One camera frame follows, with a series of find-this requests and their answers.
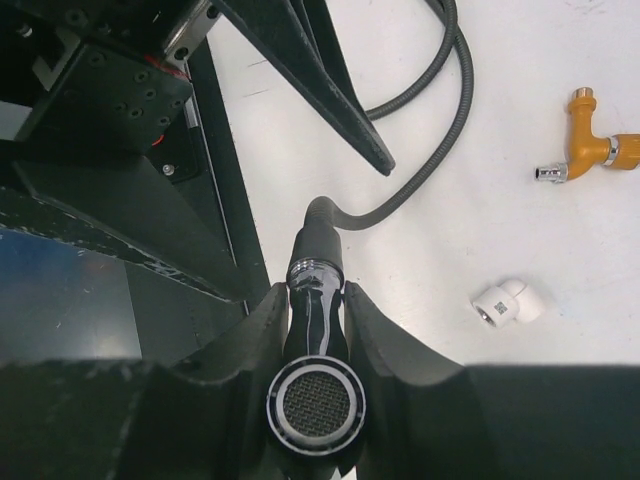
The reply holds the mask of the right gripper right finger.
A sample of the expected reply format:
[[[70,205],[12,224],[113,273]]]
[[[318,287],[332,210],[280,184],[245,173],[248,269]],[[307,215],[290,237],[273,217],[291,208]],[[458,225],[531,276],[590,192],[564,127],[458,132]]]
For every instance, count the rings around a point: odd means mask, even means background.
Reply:
[[[460,365],[344,292],[366,394],[361,479],[635,479],[639,370]]]

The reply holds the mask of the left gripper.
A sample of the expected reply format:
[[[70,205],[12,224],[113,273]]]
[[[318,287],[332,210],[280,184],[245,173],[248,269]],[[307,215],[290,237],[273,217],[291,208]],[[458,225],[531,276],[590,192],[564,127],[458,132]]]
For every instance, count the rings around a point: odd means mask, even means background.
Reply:
[[[2,2],[1,104],[17,110],[2,156],[80,147],[167,162],[191,143],[187,62],[218,17],[209,1]],[[146,159],[5,161],[1,225],[240,299],[240,271],[222,240]]]

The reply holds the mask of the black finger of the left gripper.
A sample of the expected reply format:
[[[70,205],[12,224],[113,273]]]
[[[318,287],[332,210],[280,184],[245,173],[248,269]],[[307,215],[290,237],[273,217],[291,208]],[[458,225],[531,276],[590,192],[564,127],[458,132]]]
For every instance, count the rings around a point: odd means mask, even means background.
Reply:
[[[357,98],[324,1],[212,5],[369,165],[390,175],[395,160]]]

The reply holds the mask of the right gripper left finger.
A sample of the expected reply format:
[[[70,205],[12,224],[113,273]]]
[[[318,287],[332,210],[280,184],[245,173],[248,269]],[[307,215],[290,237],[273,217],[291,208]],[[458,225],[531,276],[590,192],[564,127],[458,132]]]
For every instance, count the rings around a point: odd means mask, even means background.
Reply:
[[[1,367],[5,479],[278,479],[266,396],[285,285],[173,367],[61,360]]]

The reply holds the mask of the chrome lever faucet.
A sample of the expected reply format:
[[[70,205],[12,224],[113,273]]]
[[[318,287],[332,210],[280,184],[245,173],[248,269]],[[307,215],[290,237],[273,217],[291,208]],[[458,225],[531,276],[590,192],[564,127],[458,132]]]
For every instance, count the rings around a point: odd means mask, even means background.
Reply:
[[[288,272],[284,365],[266,396],[271,446],[287,479],[340,479],[362,450],[367,399],[340,325],[343,286],[327,261],[298,260]]]

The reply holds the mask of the white elbow fitting centre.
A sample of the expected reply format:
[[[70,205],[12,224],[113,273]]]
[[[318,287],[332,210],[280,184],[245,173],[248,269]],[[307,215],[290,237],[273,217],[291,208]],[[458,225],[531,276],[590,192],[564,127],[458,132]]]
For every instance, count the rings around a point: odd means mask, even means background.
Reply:
[[[530,323],[540,317],[546,305],[538,292],[519,279],[493,285],[472,302],[481,319],[493,328],[510,322]]]

